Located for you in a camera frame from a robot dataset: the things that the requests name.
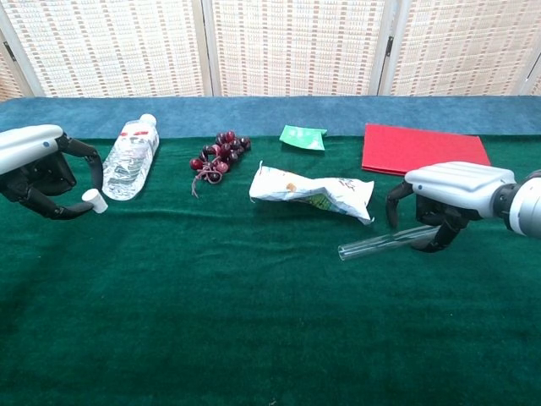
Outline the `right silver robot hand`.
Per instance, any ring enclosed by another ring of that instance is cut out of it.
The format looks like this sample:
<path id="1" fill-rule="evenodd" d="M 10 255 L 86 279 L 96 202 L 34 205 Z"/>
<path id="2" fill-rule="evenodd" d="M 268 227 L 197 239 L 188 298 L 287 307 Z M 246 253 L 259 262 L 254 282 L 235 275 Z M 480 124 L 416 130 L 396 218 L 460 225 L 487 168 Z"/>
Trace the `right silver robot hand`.
<path id="1" fill-rule="evenodd" d="M 407 172 L 385 200 L 389 225 L 398 225 L 399 200 L 416 195 L 416 219 L 437 226 L 435 236 L 414 248 L 435 253 L 447 248 L 471 221 L 499 217 L 506 225 L 520 184 L 509 169 L 470 162 L 442 162 Z"/>

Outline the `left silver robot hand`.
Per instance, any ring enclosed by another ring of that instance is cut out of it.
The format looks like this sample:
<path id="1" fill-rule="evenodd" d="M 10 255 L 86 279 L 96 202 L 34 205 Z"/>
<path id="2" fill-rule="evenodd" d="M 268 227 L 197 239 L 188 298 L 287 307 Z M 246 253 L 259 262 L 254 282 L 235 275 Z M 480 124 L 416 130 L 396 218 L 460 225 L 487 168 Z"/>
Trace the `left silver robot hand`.
<path id="1" fill-rule="evenodd" d="M 76 185 L 66 154 L 85 159 L 92 181 L 82 201 L 72 206 L 51 199 Z M 96 148 L 69 137 L 60 126 L 41 124 L 1 133 L 1 194 L 8 200 L 52 220 L 71 220 L 108 208 L 102 185 L 103 167 Z"/>

